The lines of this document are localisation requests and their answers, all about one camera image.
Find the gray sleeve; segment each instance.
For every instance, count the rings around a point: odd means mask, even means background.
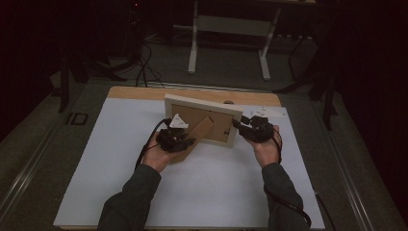
[[[152,167],[138,166],[123,186],[122,192],[105,202],[97,230],[143,230],[150,202],[161,179],[160,173]]]
[[[281,165],[274,163],[262,168],[266,189],[275,196],[303,209],[303,201]],[[269,230],[310,230],[302,215],[268,197]]]

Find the dark background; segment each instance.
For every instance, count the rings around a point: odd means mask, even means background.
[[[99,2],[94,9],[101,14],[88,13],[95,7],[90,1],[1,2],[0,141],[52,91],[48,77],[60,68],[61,37],[86,47],[96,60],[106,59],[109,52],[125,55],[123,50],[131,49],[124,41],[127,27],[123,23],[129,19],[126,3]],[[360,0],[343,4],[347,10],[324,40],[339,73],[336,90],[408,223],[408,189],[404,186],[408,176],[408,2]],[[151,28],[170,38],[172,24],[191,25],[191,9],[190,0],[155,0],[145,5],[143,16]],[[288,13],[278,26],[292,24],[296,28],[294,22],[301,14]],[[101,24],[115,32],[101,30]]]

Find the wooden picture frame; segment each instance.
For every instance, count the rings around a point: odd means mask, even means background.
[[[232,125],[232,119],[241,120],[243,107],[231,104],[221,104],[212,101],[188,98],[173,94],[165,95],[166,117],[173,118],[178,114],[192,131],[207,116],[214,126],[202,139],[206,143],[232,147],[237,134],[237,128]]]

